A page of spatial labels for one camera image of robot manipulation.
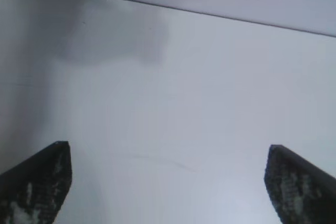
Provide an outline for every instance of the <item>white table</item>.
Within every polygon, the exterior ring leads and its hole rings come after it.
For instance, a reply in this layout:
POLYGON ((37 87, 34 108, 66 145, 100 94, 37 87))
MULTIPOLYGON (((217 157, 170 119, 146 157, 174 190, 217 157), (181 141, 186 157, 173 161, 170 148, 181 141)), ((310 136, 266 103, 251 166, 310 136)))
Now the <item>white table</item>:
POLYGON ((0 169, 69 140, 56 223, 279 223, 283 144, 336 175, 336 39, 121 0, 0 0, 0 169))

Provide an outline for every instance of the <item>scratch mark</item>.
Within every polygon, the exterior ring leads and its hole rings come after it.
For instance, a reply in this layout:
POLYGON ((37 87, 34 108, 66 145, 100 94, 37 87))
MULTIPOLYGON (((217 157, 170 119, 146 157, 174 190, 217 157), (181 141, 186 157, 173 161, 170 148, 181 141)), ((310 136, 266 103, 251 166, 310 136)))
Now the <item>scratch mark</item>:
POLYGON ((169 166, 175 166, 179 169, 187 170, 191 173, 196 173, 197 171, 195 169, 192 169, 185 164, 182 164, 180 162, 177 162, 175 160, 164 158, 164 157, 153 157, 148 155, 141 155, 141 154, 130 154, 127 156, 130 159, 142 159, 144 161, 153 162, 160 165, 169 165, 169 166))

